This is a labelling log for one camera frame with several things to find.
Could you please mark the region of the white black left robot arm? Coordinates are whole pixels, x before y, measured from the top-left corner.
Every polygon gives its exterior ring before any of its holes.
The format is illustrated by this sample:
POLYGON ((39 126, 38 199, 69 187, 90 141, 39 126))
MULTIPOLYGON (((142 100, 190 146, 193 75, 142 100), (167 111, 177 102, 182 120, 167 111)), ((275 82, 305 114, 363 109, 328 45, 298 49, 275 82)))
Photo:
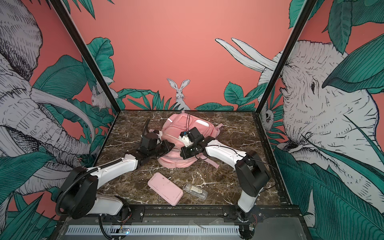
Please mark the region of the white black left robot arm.
POLYGON ((56 215, 70 216, 73 219, 96 214, 118 215, 124 206, 123 200, 99 195, 98 189, 109 181, 136 170, 149 160, 166 155, 174 147, 173 143, 164 140, 152 149, 140 147, 101 166, 73 169, 60 188, 56 199, 56 215))

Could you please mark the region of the pink student backpack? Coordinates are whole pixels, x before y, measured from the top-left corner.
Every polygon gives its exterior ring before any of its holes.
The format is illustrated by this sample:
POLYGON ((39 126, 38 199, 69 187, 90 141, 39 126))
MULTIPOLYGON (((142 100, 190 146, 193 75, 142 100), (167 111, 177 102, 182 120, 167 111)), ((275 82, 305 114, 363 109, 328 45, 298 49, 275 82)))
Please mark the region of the pink student backpack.
POLYGON ((165 168, 187 168, 198 160, 203 159, 203 154, 193 154, 191 158, 184 160, 181 156, 181 148, 185 146, 182 137, 185 132, 196 127, 200 134, 205 138, 210 136, 216 138, 220 134, 220 128, 223 124, 214 126, 212 123, 190 115, 182 111, 180 114, 171 115, 164 123, 162 129, 149 130, 151 133, 158 134, 161 140, 167 140, 175 144, 175 147, 166 155, 160 157, 158 162, 165 168))

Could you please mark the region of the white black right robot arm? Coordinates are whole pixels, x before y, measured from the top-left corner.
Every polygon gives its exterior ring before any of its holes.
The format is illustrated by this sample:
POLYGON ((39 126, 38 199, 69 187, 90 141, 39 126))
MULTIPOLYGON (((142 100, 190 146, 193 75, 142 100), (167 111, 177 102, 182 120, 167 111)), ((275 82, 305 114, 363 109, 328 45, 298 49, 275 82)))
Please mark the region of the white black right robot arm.
POLYGON ((204 153, 231 166, 237 174, 242 193, 237 206, 248 214, 254 208, 257 198, 270 180, 266 164, 255 151, 238 151, 211 137, 199 143, 192 143, 181 148, 183 159, 196 157, 204 153))

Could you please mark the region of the pink pencil case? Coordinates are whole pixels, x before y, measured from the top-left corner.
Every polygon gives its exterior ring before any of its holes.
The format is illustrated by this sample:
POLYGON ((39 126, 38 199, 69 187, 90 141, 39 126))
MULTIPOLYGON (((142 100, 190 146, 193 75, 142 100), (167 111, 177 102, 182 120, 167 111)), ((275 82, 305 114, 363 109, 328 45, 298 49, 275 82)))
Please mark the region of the pink pencil case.
POLYGON ((148 181, 148 186, 171 206, 176 206, 183 196, 183 190, 161 173, 155 173, 148 181))

